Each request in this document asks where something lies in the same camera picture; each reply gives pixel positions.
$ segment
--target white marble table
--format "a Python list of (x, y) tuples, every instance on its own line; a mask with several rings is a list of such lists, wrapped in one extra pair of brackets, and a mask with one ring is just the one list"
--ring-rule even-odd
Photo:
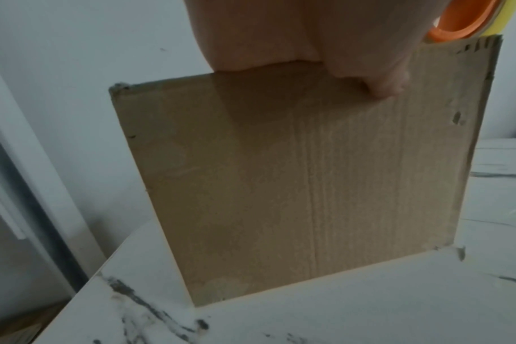
[(516, 343), (516, 140), (478, 144), (455, 246), (194, 308), (156, 221), (37, 344)]

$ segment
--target wall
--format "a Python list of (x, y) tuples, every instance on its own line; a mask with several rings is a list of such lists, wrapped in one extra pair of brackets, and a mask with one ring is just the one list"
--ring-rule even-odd
[(28, 240), (0, 217), (0, 321), (69, 298)]
[[(0, 73), (106, 254), (153, 216), (107, 89), (210, 71), (181, 0), (0, 0)], [(484, 137), (516, 135), (516, 16)]]

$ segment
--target human hand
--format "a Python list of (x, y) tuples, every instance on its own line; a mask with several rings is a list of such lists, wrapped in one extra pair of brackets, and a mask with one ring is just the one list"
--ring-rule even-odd
[(407, 63), (449, 0), (185, 0), (215, 71), (289, 61), (324, 62), (361, 78), (372, 95), (401, 93)]

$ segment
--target torn cardboard corner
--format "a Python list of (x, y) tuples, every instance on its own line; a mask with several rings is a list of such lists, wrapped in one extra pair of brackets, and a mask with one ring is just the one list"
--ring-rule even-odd
[(451, 244), (500, 42), (423, 46), (381, 101), (312, 63), (112, 88), (194, 303)]

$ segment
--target orange plastic object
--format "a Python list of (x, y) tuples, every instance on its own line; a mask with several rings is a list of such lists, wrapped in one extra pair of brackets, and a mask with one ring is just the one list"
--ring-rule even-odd
[(452, 0), (428, 36), (436, 42), (470, 37), (494, 15), (499, 3), (500, 0)]

